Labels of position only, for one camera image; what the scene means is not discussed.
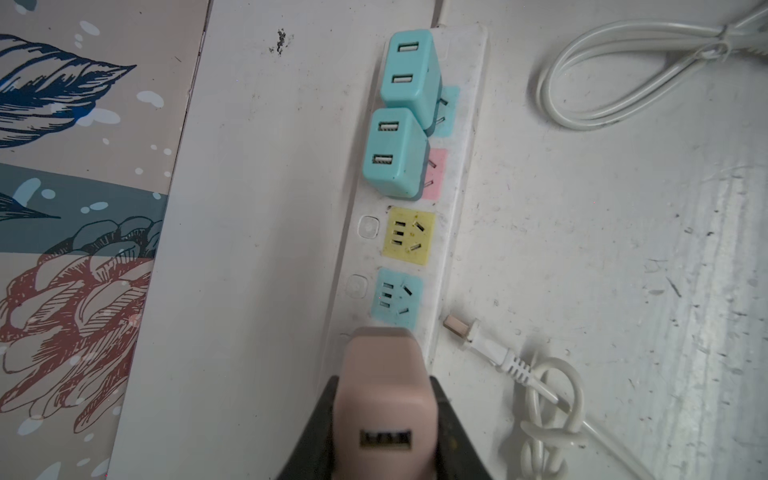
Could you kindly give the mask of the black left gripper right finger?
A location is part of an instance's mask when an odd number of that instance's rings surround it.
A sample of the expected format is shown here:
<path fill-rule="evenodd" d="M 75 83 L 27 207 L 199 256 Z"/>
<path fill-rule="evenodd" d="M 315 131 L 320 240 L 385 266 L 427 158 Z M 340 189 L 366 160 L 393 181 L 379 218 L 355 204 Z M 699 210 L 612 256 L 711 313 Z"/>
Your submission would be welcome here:
<path fill-rule="evenodd" d="M 436 478 L 491 480 L 438 379 L 430 377 L 438 406 Z"/>

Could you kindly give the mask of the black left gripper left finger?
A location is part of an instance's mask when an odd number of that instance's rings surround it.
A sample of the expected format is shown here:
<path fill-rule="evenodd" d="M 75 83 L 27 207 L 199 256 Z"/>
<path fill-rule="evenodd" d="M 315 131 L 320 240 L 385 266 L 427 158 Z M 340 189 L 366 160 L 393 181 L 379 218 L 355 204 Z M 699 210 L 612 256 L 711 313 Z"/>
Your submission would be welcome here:
<path fill-rule="evenodd" d="M 278 480 L 328 480 L 333 477 L 333 405 L 339 377 L 331 376 L 320 394 L 314 410 L 278 474 Z"/>

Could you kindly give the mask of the pink charger plug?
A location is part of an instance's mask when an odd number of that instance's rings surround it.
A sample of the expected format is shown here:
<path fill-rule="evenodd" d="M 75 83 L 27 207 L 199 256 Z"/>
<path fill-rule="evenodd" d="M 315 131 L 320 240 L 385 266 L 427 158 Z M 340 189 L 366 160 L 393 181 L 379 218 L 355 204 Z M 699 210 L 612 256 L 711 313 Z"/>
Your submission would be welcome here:
<path fill-rule="evenodd" d="M 333 403 L 334 477 L 433 479 L 437 435 L 437 400 L 412 333 L 356 330 Z"/>

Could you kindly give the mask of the long white power strip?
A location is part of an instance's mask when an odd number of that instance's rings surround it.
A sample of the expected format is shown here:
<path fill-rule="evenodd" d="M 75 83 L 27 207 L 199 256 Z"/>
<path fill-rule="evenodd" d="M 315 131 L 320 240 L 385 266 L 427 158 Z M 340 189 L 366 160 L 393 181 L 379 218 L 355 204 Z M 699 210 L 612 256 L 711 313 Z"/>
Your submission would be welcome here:
<path fill-rule="evenodd" d="M 481 106 L 488 32 L 479 24 L 430 30 L 442 72 L 436 126 L 420 199 L 383 196 L 362 175 L 372 114 L 380 97 L 389 41 L 375 73 L 365 147 L 330 303 L 319 378 L 336 375 L 362 327 L 410 330 L 426 360 L 435 353 L 455 239 Z"/>

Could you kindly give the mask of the teal charger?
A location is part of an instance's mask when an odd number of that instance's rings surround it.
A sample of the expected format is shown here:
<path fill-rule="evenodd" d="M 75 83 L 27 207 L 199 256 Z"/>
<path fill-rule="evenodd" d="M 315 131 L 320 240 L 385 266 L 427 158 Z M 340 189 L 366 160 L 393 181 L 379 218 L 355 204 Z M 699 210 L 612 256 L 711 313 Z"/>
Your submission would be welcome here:
<path fill-rule="evenodd" d="M 388 44 L 380 97 L 386 107 L 406 108 L 427 136 L 436 126 L 443 82 L 430 30 L 395 33 Z"/>
<path fill-rule="evenodd" d="M 430 145 L 407 108 L 380 108 L 371 117 L 362 175 L 386 197 L 421 198 Z"/>

